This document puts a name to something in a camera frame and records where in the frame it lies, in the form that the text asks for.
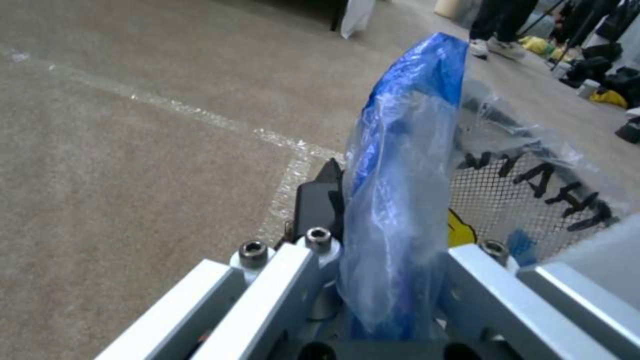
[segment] white metal bar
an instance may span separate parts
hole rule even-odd
[[[203,260],[97,359],[184,359],[244,288],[242,272]]]
[[[278,339],[297,333],[320,287],[317,257],[284,244],[193,359],[267,358]]]

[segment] white sneaker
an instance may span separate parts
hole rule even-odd
[[[527,54],[527,51],[517,42],[502,42],[494,37],[487,41],[486,46],[492,53],[514,60],[521,60]]]
[[[486,40],[469,40],[469,52],[476,58],[486,60],[486,57],[489,55],[489,49],[486,47]]]

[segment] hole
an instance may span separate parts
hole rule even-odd
[[[311,236],[313,236],[315,238],[322,238],[325,235],[326,235],[326,233],[324,232],[324,230],[315,229],[315,230],[311,231]]]
[[[450,343],[442,353],[444,360],[480,360],[474,349],[463,343]]]
[[[315,341],[308,343],[300,350],[298,360],[336,360],[335,351],[332,347]]]
[[[247,253],[254,253],[262,250],[262,244],[259,242],[248,243],[244,246],[244,251]]]
[[[502,246],[500,246],[498,243],[490,241],[486,242],[484,246],[486,246],[487,249],[495,252],[502,252],[503,250]]]

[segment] bolt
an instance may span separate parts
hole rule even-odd
[[[305,235],[305,245],[320,254],[331,249],[331,232],[324,227],[312,227]]]
[[[478,243],[480,249],[484,251],[487,255],[491,256],[494,260],[498,262],[498,264],[502,266],[507,265],[507,260],[509,259],[509,252],[507,248],[505,248],[504,244],[491,239],[482,240]]]
[[[261,268],[267,263],[267,245],[259,240],[244,242],[238,249],[240,264],[248,268]]]

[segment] clear plastic bag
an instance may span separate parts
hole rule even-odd
[[[484,84],[463,87],[450,208],[521,266],[627,216],[624,190],[553,131],[530,125]]]
[[[432,336],[467,43],[435,34],[373,88],[349,139],[339,291],[378,339]]]

